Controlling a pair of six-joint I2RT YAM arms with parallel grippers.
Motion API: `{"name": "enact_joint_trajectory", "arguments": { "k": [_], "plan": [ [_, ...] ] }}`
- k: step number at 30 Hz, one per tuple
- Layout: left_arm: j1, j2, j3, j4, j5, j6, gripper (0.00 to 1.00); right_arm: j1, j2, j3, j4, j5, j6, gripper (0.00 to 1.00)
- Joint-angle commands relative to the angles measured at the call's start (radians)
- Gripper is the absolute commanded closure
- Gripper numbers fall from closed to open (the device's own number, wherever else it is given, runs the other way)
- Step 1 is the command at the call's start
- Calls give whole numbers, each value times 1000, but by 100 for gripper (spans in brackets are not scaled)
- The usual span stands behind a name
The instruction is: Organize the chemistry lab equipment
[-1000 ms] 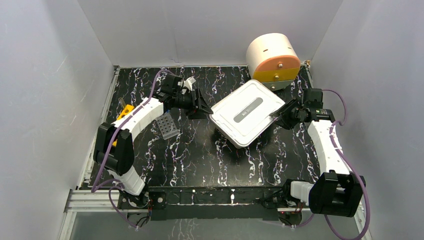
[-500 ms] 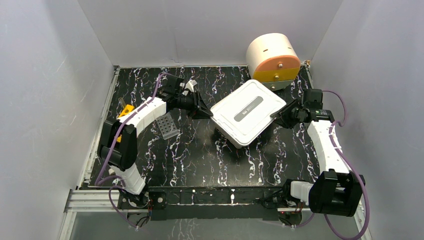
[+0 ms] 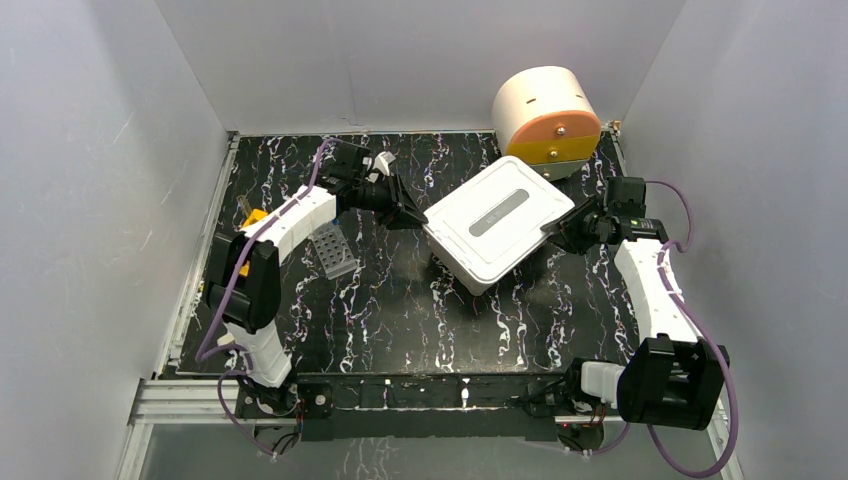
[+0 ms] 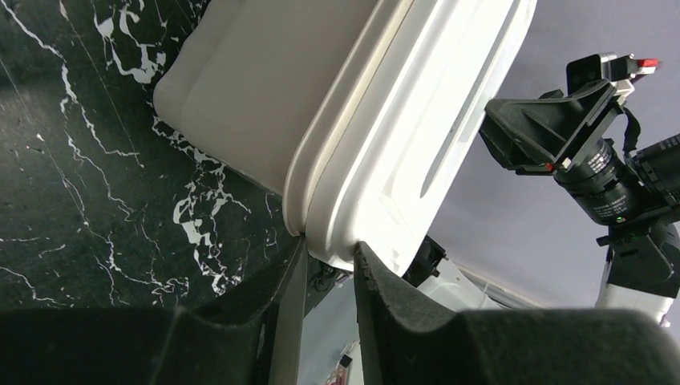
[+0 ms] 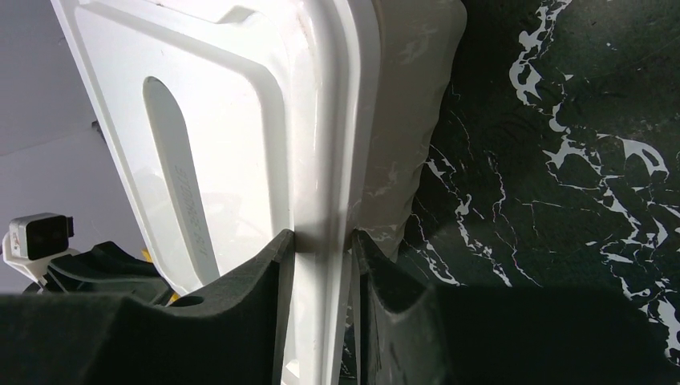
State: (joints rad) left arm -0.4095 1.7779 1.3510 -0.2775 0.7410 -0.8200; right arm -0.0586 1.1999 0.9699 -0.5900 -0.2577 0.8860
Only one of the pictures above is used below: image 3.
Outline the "white bin lid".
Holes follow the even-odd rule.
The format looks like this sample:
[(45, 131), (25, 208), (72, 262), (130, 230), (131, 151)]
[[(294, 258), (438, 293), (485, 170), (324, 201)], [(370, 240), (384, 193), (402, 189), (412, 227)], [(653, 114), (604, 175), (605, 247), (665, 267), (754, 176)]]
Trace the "white bin lid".
[(522, 160), (504, 156), (425, 211), (427, 236), (482, 260), (543, 244), (541, 227), (575, 207)]

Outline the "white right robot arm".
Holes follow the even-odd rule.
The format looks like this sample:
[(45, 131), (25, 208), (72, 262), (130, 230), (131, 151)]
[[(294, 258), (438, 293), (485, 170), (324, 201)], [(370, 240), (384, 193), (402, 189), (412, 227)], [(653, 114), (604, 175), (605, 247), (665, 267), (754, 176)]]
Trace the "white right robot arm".
[(605, 404), (630, 423), (703, 430), (724, 387), (724, 346), (711, 347), (681, 310), (663, 223), (647, 216), (648, 182), (611, 177), (593, 195), (543, 226), (550, 243), (582, 255), (614, 252), (637, 323), (640, 344), (624, 365), (575, 359), (560, 380), (565, 405), (577, 414)]

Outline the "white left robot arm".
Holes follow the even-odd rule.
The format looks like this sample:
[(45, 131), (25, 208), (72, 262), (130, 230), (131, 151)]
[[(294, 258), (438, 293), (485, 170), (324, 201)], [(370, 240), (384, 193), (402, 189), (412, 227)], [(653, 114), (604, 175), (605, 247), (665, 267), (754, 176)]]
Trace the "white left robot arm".
[(260, 403), (275, 416), (294, 411), (297, 387), (286, 381), (292, 362), (275, 319), (281, 302), (280, 266), (302, 242), (349, 210), (366, 210), (388, 230), (420, 230), (428, 222), (394, 172), (395, 157), (336, 138), (318, 148), (308, 182), (280, 207), (233, 235), (214, 237), (204, 277), (203, 302), (213, 310), (199, 361), (217, 353), (212, 334), (223, 325), (246, 375), (262, 386)]

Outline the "white plastic bin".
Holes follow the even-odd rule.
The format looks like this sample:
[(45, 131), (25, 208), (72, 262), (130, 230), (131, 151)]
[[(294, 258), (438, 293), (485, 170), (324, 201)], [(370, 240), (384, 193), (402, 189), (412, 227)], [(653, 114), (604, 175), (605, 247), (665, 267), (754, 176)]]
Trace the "white plastic bin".
[(482, 295), (487, 289), (495, 285), (522, 262), (528, 260), (542, 247), (541, 243), (537, 243), (521, 250), (521, 257), (517, 256), (518, 252), (507, 253), (504, 255), (505, 260), (487, 262), (472, 253), (462, 252), (457, 247), (446, 247), (431, 236), (427, 238), (427, 244), (434, 257), (473, 296)]

